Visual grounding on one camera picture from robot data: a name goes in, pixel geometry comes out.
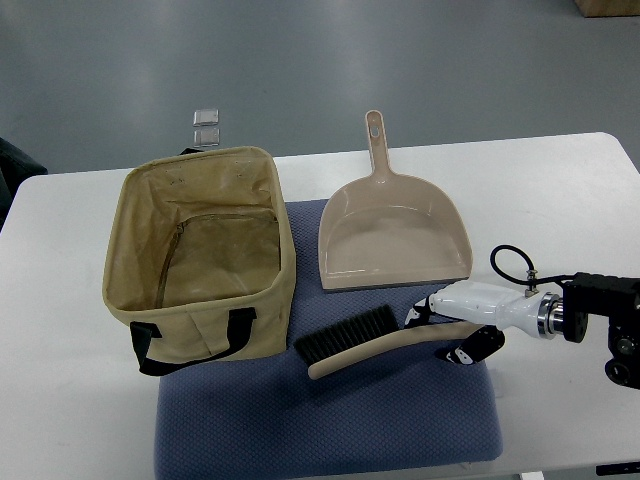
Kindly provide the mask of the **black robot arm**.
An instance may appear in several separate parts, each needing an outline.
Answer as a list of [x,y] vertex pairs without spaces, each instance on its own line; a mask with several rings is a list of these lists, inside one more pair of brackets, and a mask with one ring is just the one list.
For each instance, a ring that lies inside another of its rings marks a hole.
[[[518,254],[527,265],[527,277],[518,279],[503,271],[497,263],[502,251]],[[607,345],[612,358],[604,366],[608,379],[623,387],[639,388],[639,280],[577,272],[539,278],[531,258],[520,248],[503,244],[490,253],[490,265],[503,279],[523,286],[531,298],[541,284],[556,284],[560,296],[546,294],[538,302],[536,332],[543,336],[560,334],[579,343],[585,335],[591,315],[608,319]]]

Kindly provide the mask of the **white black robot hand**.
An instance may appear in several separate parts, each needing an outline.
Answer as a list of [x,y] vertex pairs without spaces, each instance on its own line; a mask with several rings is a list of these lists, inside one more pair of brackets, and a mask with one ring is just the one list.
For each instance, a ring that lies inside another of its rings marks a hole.
[[450,363],[479,363],[504,346],[504,330],[515,327],[533,338],[552,339],[563,332],[563,302],[559,295],[535,287],[518,291],[470,280],[455,282],[418,301],[405,326],[429,323],[433,314],[479,327],[460,345],[436,356]]

